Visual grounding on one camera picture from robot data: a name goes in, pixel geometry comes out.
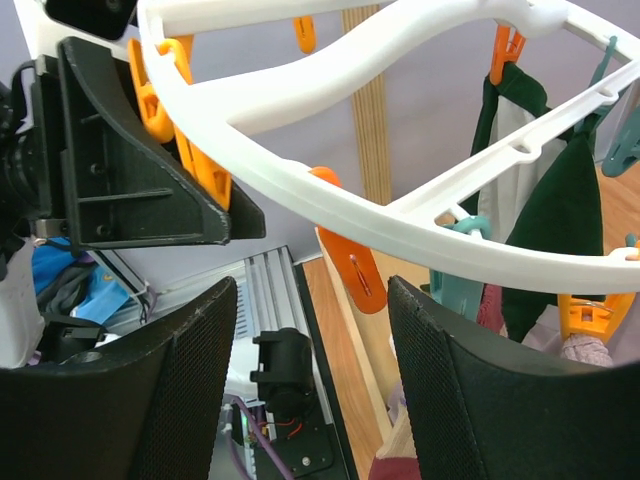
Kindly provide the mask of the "white round clip hanger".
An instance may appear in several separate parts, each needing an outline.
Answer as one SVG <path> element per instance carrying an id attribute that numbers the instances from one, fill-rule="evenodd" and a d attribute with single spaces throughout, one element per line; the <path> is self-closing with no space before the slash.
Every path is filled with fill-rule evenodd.
<path id="1" fill-rule="evenodd" d="M 342 37 L 300 60 L 201 83 L 187 73 L 189 36 L 293 18 L 300 31 L 314 14 L 338 11 Z M 494 19 L 501 32 L 494 64 L 514 60 L 529 38 L 560 29 L 599 48 L 621 67 L 551 112 L 399 199 L 390 195 L 391 161 L 383 99 L 384 71 L 432 37 Z M 614 103 L 639 77 L 639 41 L 567 1 L 142 1 L 141 53 L 153 90 L 175 127 L 205 160 L 316 223 L 388 255 L 459 277 L 560 294 L 633 292 L 639 264 L 630 249 L 608 256 L 545 253 L 456 233 L 437 225 L 465 217 L 462 200 L 508 169 L 539 159 L 544 145 L 598 108 Z M 326 175 L 285 159 L 255 135 L 305 119 L 352 98 L 365 193 L 330 184 Z"/>

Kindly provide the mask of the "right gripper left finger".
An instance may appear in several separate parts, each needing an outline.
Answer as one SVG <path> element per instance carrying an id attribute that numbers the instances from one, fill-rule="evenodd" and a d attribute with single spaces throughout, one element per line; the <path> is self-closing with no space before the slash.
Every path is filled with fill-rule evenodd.
<path id="1" fill-rule="evenodd" d="M 205 479 L 237 312 L 225 277 L 67 361 L 1 373 L 5 479 Z"/>

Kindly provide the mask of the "teal clothes peg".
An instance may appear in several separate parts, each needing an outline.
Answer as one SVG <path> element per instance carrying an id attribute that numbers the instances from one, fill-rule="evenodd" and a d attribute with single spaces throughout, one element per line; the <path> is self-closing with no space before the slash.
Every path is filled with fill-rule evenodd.
<path id="1" fill-rule="evenodd" d="M 490 222 L 483 216 L 470 216 L 456 223 L 444 225 L 458 233 L 479 238 L 491 237 Z M 472 322 L 477 321 L 478 311 L 484 292 L 484 284 L 467 278 L 443 273 L 437 270 L 429 272 L 429 283 L 420 286 L 437 303 L 463 316 Z"/>

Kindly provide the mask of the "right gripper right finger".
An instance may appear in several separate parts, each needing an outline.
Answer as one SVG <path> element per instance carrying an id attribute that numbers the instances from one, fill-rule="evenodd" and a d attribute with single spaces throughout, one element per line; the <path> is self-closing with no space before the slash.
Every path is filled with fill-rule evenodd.
<path id="1" fill-rule="evenodd" d="M 639 367 L 511 341 L 401 277 L 388 310 L 425 479 L 635 479 Z"/>

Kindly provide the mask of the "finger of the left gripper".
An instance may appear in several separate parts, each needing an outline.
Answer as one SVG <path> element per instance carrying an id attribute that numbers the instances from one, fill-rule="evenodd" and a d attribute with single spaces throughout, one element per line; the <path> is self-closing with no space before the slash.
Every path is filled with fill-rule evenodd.
<path id="1" fill-rule="evenodd" d="M 205 191 L 178 160 L 175 141 L 164 148 L 172 156 L 172 171 L 179 172 L 171 180 L 171 206 L 164 208 L 164 236 L 172 240 L 244 240 L 261 239 L 266 235 L 266 223 L 261 208 L 231 181 L 231 202 L 228 210 Z"/>

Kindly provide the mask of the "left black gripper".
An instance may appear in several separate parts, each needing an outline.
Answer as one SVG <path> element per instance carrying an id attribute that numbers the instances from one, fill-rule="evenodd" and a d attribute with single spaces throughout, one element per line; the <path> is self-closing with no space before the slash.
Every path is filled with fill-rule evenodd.
<path id="1" fill-rule="evenodd" d="M 1 248 L 224 244 L 230 218 L 145 130 L 121 61 L 68 37 L 1 86 Z"/>

